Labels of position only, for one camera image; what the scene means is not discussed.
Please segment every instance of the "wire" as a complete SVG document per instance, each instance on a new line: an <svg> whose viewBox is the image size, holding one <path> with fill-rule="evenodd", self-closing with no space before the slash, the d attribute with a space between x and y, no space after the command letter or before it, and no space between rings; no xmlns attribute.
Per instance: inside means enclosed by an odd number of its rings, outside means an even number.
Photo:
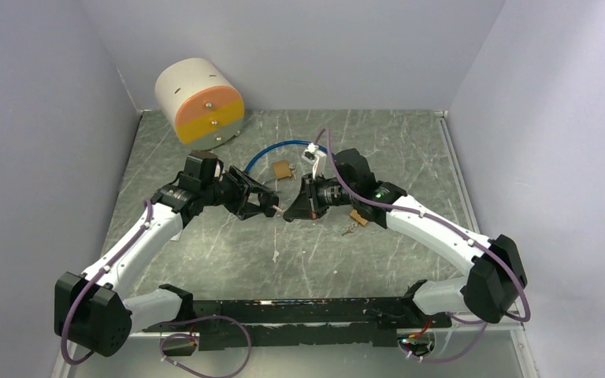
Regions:
<svg viewBox="0 0 605 378"><path fill-rule="evenodd" d="M484 321L466 321L465 319L462 319L460 317L456 317L454 314L452 313L447 313L447 315L453 319L454 321L457 321L459 323L462 324L467 324L467 325L479 325L479 324L483 324Z"/></svg>
<svg viewBox="0 0 605 378"><path fill-rule="evenodd" d="M193 336L192 334L194 333L194 329L195 328L196 328L196 323L194 323L194 324L191 325L191 328L189 329L189 335ZM196 344L196 341L193 340L193 339L191 339L189 341L191 341L191 344L193 344L193 345Z"/></svg>
<svg viewBox="0 0 605 378"><path fill-rule="evenodd" d="M447 357L447 358L423 358L423 356L417 356L416 354L414 354L414 356L418 357L419 358L418 360L420 362L424 362L427 364L443 364L446 362L458 360L459 358L462 358L466 354L468 354L470 352L470 350L472 350L472 348L474 348L474 346L477 345L477 343L479 342L479 339L484 334L487 327L488 327L488 323L484 322L484 325L481 326L481 328L479 329L479 332L477 332L477 335L474 336L474 339L472 339L472 341L469 344L467 344L467 346L465 346L465 349L461 350L460 353L456 354L455 356ZM400 350L404 351L407 354L407 358L409 358L410 355L408 352L406 352L404 347L402 345L398 345L398 347L400 348Z"/></svg>
<svg viewBox="0 0 605 378"><path fill-rule="evenodd" d="M404 315L393 315L393 314L390 314L390 313L385 313L384 311L380 311L378 309L365 309L365 311L374 311L378 315L385 315L387 317L394 317L396 319L400 318L400 317L405 317Z"/></svg>
<svg viewBox="0 0 605 378"><path fill-rule="evenodd" d="M154 210L152 209L152 202L149 198L145 199L145 208L147 209L147 215L145 216L145 221L143 222L143 224L140 225L138 231L133 234L133 236L126 242L126 244L124 244L124 246L120 248L111 259L108 260L105 266L112 267L113 264L117 262L128 250L130 250L133 244L138 241L138 239L140 239L140 236L145 233L145 230L150 227L149 224L152 220ZM64 327L61 329L61 356L64 358L64 361L66 361L66 363L69 365L79 365L85 362L89 357L91 357L92 354L94 354L94 351L92 350L89 353L85 354L84 357L80 358L79 360L71 358L69 353L69 332L73 316L75 316L75 312L80 306L80 302L82 302L82 299L87 294L87 292L94 286L94 284L98 282L98 280L101 279L101 277L103 277L104 274L106 274L106 271L104 269L99 269L96 275L91 278L91 280L89 280L86 285L84 285L80 293L75 298L75 301L73 301L69 312L66 314Z"/></svg>
<svg viewBox="0 0 605 378"><path fill-rule="evenodd" d="M423 326L423 329L420 332L412 333L411 335L409 335L410 339L418 339L419 337L423 336L425 331L428 331L428 328L430 328L431 324L432 319L428 319L428 321L425 322L425 325Z"/></svg>
<svg viewBox="0 0 605 378"><path fill-rule="evenodd" d="M249 174L249 171L254 167L254 165L256 164L256 161L258 161L258 159L262 158L263 155L267 154L268 152L270 152L276 148L282 147L282 146L289 146L289 145L293 145L293 144L298 144L300 146L308 146L310 144L310 142L307 142L304 140L299 140L299 139L293 139L293 140L284 140L283 142L278 142L278 143L273 144L272 146L268 146L268 147L264 148L261 152L256 154L256 156L251 158L251 160L247 164L247 167L244 169L244 172ZM323 146L319 146L319 150L326 152L326 149Z"/></svg>
<svg viewBox="0 0 605 378"><path fill-rule="evenodd" d="M321 137L323 136L324 133L326 133L326 145L328 146L327 147L328 154L333 155L332 145L331 145L331 140L330 140L330 131L327 128L322 128L319 131L319 133L317 134L317 137L314 139L314 143L315 144L318 143L318 141L321 139ZM342 188L345 191L347 191L347 193L349 193L349 195L351 195L351 197L356 198L360 202L363 202L367 205L380 207L382 209L399 210L399 211L404 211L407 213L413 213L416 215L421 214L421 212L418 211L417 209L411 209L409 207L404 207L404 206L397 206L397 205L391 205L391 204L387 204L387 203L375 202L375 201L371 201L367 198L362 197L361 195L359 195L358 193L353 191L349 187L349 185L344 181L344 179L340 175L340 172L337 170L337 166L335 165L335 160L328 159L328 161L330 161L330 166L332 168L333 173L335 173L335 177L337 178L337 181L340 183ZM456 235L460 236L460 238L465 241L470 240L470 237L465 232L461 231L459 228L457 228L451 222L443 219L442 217L438 217L437 215L433 215L431 213L424 213L423 217L428 218L432 221L435 221L439 224L442 224L444 227L453 231ZM519 317L519 316L512 315L510 313L506 313L505 316L509 317L511 319L514 319L516 321L522 321L522 322L529 321L530 317L531 317L530 305L529 305L527 297L525 296L525 292L523 291L523 285L522 285L521 281L514 274L514 271L512 271L511 268L509 268L509 265L507 265L501 258L499 258L499 256L497 256L493 251L489 250L486 246L484 246L480 243L474 243L473 247L478 248L483 253L487 254L491 259L493 259L504 270L504 272L511 279L511 282L514 283L514 286L516 287L516 291L518 292L518 296L521 297L521 300L523 302L523 312L525 313L525 315L522 317Z"/></svg>
<svg viewBox="0 0 605 378"><path fill-rule="evenodd" d="M232 317L225 317L223 315L212 315L212 316L208 316L208 317L197 317L195 319L191 319L190 321L167 321L165 323L160 323L160 324L161 325L186 325L186 324L198 323L199 321L213 321L213 320L230 321L231 323L237 325L238 328L240 328L240 331L242 331L242 333L244 334L245 338L247 338L247 356L244 358L242 365L240 365L240 367L235 372L232 372L232 373L228 374L227 376L207 376L201 372L197 372L194 369L187 367L186 365L182 365L179 362L173 360L172 358L166 356L165 352L163 350L163 345L165 344L166 341L168 341L170 339L195 340L194 336L189 335L187 333L174 333L172 335L166 336L163 340L161 340L161 343L159 343L159 351L161 352L161 362L166 361L169 364L177 366L178 368L184 370L185 372L190 372L191 374L193 374L195 376L199 376L201 378L232 378L234 376L237 376L240 372L242 372L244 367L247 366L247 363L249 362L249 357L251 356L251 337L249 336L249 332L244 327L244 325L242 325L240 322L233 319Z"/></svg>

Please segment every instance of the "red wire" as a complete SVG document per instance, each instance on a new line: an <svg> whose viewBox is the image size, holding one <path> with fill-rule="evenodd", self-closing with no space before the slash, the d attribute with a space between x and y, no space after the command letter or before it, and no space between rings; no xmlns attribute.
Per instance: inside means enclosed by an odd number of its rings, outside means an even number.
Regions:
<svg viewBox="0 0 605 378"><path fill-rule="evenodd" d="M196 323L191 325L191 328L189 328L189 335L194 333L194 329L196 328ZM189 339L189 341L191 341L192 344L196 344L196 341L194 341L193 339Z"/></svg>
<svg viewBox="0 0 605 378"><path fill-rule="evenodd" d="M418 339L419 337L423 336L425 331L428 331L428 328L430 328L431 324L432 324L432 319L428 319L428 321L425 322L425 325L423 326L423 329L420 332L413 333L413 334L409 335L409 337L412 339Z"/></svg>

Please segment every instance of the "white wall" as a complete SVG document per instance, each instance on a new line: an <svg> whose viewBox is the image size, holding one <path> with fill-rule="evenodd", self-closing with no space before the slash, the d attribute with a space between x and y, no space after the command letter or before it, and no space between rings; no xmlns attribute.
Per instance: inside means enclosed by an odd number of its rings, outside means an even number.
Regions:
<svg viewBox="0 0 605 378"><path fill-rule="evenodd" d="M54 283L101 250L138 116L75 0L0 0L0 377L50 376Z"/></svg>
<svg viewBox="0 0 605 378"><path fill-rule="evenodd" d="M541 376L605 376L605 1L507 0L450 115L483 231L519 242Z"/></svg>
<svg viewBox="0 0 605 378"><path fill-rule="evenodd" d="M139 109L187 57L261 109L448 109L504 0L84 0Z"/></svg>

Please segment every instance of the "white plastic clip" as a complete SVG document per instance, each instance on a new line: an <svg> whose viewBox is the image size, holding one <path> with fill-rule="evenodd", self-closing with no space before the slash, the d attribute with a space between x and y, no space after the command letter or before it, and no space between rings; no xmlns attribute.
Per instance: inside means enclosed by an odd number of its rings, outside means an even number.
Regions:
<svg viewBox="0 0 605 378"><path fill-rule="evenodd" d="M302 152L302 159L304 161L307 161L310 164L314 164L314 161L316 160L316 153L317 153L318 149L319 149L319 146L317 146L316 144L314 144L314 143L308 144L305 151Z"/></svg>
<svg viewBox="0 0 605 378"><path fill-rule="evenodd" d="M316 157L316 160L314 161L314 165L312 165L312 178L316 179L317 176L320 176L323 173L326 154L319 150L314 153L314 156Z"/></svg>

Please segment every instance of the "small brown block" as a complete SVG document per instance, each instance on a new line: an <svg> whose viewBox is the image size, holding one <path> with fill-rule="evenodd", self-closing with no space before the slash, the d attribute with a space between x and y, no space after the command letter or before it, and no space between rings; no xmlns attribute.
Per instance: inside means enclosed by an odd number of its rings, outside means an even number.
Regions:
<svg viewBox="0 0 605 378"><path fill-rule="evenodd" d="M363 217L358 214L358 211L356 211L356 209L353 209L351 213L349 213L349 217L351 217L351 219L353 219L354 221L357 221L358 224L363 227L365 227L369 223L367 220L363 219Z"/></svg>
<svg viewBox="0 0 605 378"><path fill-rule="evenodd" d="M288 161L285 160L275 161L273 163L273 171L275 172L275 177L278 180L293 177L291 167L289 166Z"/></svg>

